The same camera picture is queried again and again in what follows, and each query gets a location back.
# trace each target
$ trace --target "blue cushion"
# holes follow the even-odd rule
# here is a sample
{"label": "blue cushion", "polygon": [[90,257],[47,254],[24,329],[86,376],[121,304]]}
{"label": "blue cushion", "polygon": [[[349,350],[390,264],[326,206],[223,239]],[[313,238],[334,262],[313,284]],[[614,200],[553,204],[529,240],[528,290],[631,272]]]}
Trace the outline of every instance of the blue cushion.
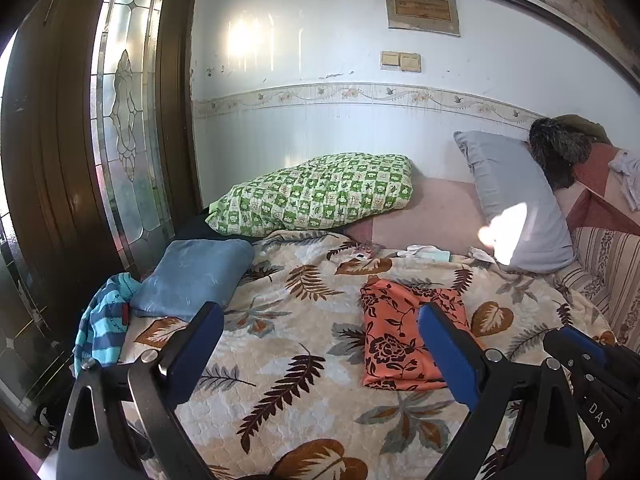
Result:
{"label": "blue cushion", "polygon": [[253,259],[244,240],[176,240],[130,305],[137,316],[190,321],[206,301],[227,305]]}

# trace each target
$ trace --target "wall switch panel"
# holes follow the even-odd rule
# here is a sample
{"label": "wall switch panel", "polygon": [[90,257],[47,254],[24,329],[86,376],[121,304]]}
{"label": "wall switch panel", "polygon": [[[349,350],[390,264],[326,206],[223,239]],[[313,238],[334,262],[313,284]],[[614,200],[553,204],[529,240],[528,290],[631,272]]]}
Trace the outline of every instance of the wall switch panel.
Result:
{"label": "wall switch panel", "polygon": [[420,54],[400,53],[400,70],[403,72],[421,72]]}
{"label": "wall switch panel", "polygon": [[380,53],[380,68],[382,70],[402,70],[403,72],[421,72],[420,54],[408,52],[393,52],[384,50]]}
{"label": "wall switch panel", "polygon": [[381,56],[382,66],[400,66],[399,52],[383,52]]}

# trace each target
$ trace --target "light blue pillow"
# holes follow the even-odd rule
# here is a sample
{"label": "light blue pillow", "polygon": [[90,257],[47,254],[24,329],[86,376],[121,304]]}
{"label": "light blue pillow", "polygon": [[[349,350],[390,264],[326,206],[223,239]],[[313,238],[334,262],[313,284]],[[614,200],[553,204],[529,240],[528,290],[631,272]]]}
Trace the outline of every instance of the light blue pillow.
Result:
{"label": "light blue pillow", "polygon": [[455,132],[453,138],[474,176],[488,222],[501,216],[498,234],[503,239],[513,235],[508,240],[508,261],[498,257],[498,246],[496,259],[512,269],[541,273],[572,263],[574,248],[566,220],[525,143],[477,131]]}
{"label": "light blue pillow", "polygon": [[190,321],[206,301],[227,305],[253,259],[244,240],[176,240],[130,306],[137,316]]}

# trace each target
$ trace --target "green checkered pillow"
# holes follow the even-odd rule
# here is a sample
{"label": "green checkered pillow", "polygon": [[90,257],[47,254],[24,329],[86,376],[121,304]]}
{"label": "green checkered pillow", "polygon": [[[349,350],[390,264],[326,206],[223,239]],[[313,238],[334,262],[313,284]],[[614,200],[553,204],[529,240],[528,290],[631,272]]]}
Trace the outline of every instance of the green checkered pillow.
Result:
{"label": "green checkered pillow", "polygon": [[407,157],[339,153],[233,186],[209,206],[207,222],[223,235],[255,237],[278,229],[329,229],[402,209],[411,193]]}

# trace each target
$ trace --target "light switch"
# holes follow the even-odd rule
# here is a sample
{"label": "light switch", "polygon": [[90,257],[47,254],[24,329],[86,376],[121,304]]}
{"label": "light switch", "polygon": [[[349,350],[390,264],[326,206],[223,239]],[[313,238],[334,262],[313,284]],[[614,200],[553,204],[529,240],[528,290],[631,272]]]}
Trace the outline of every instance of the light switch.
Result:
{"label": "light switch", "polygon": [[400,66],[399,52],[383,52],[382,66]]}
{"label": "light switch", "polygon": [[400,70],[403,72],[421,72],[420,54],[400,53]]}

